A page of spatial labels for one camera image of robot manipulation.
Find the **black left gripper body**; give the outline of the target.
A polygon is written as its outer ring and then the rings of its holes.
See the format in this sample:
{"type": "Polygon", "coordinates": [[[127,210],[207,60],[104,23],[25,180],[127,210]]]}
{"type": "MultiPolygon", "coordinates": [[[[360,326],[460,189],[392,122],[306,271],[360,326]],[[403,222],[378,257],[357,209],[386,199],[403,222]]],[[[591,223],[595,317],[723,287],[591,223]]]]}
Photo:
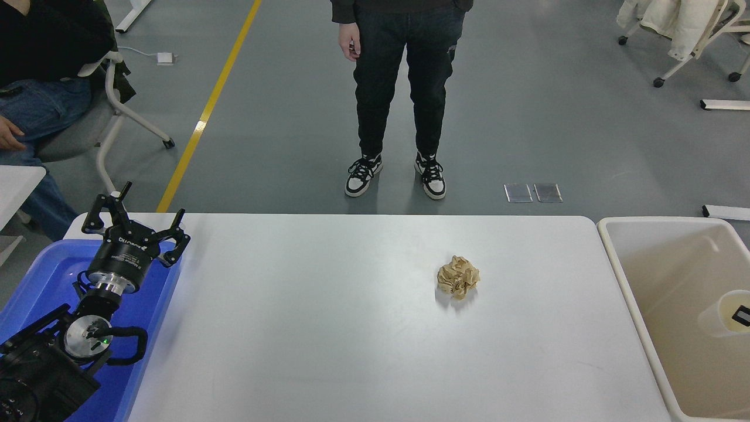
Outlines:
{"type": "Polygon", "coordinates": [[[137,292],[153,259],[161,252],[158,241],[145,242],[155,230],[146,226],[112,226],[88,267],[94,285],[119,285],[123,292],[137,292]]]}

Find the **person's hand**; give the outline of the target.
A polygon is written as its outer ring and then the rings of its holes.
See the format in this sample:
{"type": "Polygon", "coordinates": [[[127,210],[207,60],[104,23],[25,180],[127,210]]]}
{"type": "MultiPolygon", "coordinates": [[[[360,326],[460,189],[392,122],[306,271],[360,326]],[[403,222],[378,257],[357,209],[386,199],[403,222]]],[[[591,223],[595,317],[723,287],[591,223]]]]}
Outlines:
{"type": "Polygon", "coordinates": [[[23,151],[26,150],[26,146],[23,142],[19,141],[19,137],[24,137],[26,134],[17,125],[12,123],[8,118],[0,116],[0,144],[1,150],[5,151],[23,151]]]}

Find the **person's right hand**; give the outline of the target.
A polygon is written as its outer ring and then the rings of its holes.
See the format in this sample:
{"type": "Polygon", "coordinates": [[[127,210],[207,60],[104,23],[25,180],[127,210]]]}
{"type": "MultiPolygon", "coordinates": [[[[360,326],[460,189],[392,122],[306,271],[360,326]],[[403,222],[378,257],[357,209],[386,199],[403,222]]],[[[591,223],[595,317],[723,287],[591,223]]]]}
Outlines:
{"type": "Polygon", "coordinates": [[[360,30],[356,22],[340,23],[338,43],[345,58],[356,62],[361,55],[360,30]]]}

